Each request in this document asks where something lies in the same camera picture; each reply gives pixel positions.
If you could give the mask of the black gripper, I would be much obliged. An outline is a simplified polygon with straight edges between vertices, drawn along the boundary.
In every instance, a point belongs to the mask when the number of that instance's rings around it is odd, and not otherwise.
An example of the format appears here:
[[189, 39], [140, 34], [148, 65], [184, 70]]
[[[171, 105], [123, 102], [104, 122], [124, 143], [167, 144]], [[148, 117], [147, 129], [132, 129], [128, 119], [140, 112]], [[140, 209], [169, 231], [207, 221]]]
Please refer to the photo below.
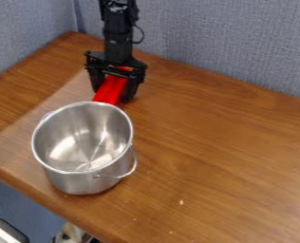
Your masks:
[[121, 100], [128, 103], [136, 97], [139, 86], [145, 81], [148, 64], [135, 57], [124, 63], [109, 61], [103, 51], [89, 50], [85, 55], [88, 58], [86, 70], [93, 91], [98, 91], [105, 82], [107, 74], [127, 78]]

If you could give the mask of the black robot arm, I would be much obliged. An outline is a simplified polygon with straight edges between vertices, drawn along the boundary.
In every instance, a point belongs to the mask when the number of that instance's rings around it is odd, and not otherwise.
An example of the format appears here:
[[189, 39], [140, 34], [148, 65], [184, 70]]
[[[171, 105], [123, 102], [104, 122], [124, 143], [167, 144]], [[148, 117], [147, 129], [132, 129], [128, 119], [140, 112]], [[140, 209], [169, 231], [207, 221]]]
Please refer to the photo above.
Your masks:
[[94, 102], [129, 102], [145, 81], [148, 64], [133, 56], [135, 45], [144, 41], [139, 27], [137, 0], [98, 0], [104, 21], [105, 50], [86, 52], [86, 70]]

